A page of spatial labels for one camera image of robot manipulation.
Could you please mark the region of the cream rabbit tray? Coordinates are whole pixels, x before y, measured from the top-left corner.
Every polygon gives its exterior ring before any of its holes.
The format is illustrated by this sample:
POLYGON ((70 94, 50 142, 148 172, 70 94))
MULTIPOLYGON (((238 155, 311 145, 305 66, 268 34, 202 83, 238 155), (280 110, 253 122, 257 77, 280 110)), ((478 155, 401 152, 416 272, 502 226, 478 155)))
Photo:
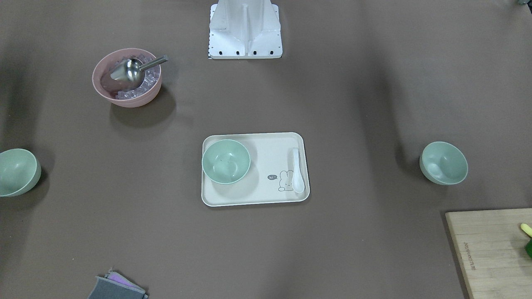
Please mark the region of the cream rabbit tray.
POLYGON ((210 207, 247 204, 302 202, 310 195, 310 182, 302 136, 295 132, 211 135, 202 152, 214 142, 232 139, 241 142, 251 155, 251 167, 245 177, 230 185, 221 185, 202 174, 201 198, 210 207), (305 189, 296 193, 292 187, 294 162, 292 149, 298 148, 305 189))

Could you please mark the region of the green bowl on tray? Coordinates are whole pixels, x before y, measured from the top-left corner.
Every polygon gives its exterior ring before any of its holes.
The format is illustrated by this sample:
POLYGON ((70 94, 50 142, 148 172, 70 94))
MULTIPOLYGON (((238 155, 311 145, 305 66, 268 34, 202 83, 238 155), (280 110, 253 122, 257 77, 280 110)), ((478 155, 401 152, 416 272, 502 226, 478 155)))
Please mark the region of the green bowl on tray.
POLYGON ((211 181, 230 185, 242 180, 251 167, 249 150, 237 140, 211 144, 202 155, 202 170, 211 181))

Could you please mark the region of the white ceramic spoon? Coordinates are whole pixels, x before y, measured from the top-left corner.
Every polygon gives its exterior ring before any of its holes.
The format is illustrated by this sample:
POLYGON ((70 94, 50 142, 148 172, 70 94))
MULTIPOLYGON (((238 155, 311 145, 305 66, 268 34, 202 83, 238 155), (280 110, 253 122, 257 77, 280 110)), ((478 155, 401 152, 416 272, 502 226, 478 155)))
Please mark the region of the white ceramic spoon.
POLYGON ((293 162, 294 162, 294 170, 293 170, 293 177, 292 177, 292 187, 293 190, 296 193, 302 193, 305 189, 305 184, 303 180, 303 176, 301 174, 300 169, 300 152, 298 148, 292 149, 292 155, 293 155, 293 162))

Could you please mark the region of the pink bowl with ice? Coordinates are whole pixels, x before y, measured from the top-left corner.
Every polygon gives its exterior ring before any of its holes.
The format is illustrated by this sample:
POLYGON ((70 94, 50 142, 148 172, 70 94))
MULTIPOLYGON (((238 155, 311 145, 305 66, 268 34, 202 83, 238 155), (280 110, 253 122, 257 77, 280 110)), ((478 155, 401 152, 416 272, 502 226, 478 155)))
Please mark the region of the pink bowl with ice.
POLYGON ((156 57, 144 49, 120 49, 114 51, 95 67, 92 74, 93 87, 99 95, 110 102, 125 108, 136 108, 148 104, 158 95, 161 86, 161 65, 145 72, 140 84, 121 83, 110 78, 110 71, 126 58, 137 58, 141 62, 150 62, 156 57))

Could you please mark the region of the metal ice scoop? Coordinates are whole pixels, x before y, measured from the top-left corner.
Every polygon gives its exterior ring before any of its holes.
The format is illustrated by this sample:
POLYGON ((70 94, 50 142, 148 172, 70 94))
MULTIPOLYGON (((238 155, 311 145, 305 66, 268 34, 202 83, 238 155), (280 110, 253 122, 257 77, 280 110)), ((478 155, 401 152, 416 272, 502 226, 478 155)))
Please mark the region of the metal ice scoop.
POLYGON ((169 61, 167 55, 157 57, 146 63, 134 57, 126 58, 114 70, 110 71, 110 78, 121 83, 140 84, 144 81, 147 70, 167 61, 169 61))

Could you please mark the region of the grey folded cloth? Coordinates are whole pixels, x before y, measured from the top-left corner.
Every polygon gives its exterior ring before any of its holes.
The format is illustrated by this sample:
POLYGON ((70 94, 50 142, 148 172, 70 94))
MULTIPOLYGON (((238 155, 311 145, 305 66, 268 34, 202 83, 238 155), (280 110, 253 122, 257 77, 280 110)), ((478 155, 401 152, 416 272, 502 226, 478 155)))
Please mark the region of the grey folded cloth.
POLYGON ((120 274, 110 270, 104 276, 96 277, 96 284, 88 299, 148 299, 148 293, 120 274))

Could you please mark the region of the wooden cutting board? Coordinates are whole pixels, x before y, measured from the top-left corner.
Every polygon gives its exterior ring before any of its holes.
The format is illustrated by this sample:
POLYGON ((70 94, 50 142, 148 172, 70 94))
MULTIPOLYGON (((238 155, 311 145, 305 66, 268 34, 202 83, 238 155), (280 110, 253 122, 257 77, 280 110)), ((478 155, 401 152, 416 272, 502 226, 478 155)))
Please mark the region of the wooden cutting board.
POLYGON ((530 299, 530 208, 447 212, 445 218, 471 299, 530 299))

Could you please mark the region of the yellow lemon piece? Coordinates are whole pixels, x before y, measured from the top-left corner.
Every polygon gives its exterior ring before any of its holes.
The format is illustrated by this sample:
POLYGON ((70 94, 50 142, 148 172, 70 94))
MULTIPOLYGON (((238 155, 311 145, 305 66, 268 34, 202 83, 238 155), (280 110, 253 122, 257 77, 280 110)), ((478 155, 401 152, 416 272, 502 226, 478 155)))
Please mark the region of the yellow lemon piece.
POLYGON ((532 227, 527 225, 526 223, 521 223, 520 229, 527 234, 530 238, 532 238, 532 227))

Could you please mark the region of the green lime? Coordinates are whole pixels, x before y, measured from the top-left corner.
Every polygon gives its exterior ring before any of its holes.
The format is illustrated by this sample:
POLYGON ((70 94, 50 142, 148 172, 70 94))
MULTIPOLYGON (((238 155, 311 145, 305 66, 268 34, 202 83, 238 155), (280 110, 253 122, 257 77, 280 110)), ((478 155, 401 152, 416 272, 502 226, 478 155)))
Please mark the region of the green lime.
POLYGON ((525 252, 530 258, 532 258, 532 240, 529 240, 525 245, 525 252))

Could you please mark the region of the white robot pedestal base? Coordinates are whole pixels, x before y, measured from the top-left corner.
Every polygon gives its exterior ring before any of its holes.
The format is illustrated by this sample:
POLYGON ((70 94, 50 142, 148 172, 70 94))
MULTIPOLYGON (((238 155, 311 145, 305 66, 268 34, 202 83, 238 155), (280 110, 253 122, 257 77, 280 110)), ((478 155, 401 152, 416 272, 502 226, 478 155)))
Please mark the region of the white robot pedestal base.
POLYGON ((279 8, 269 0, 219 0, 209 10, 209 59, 279 59, 279 8))

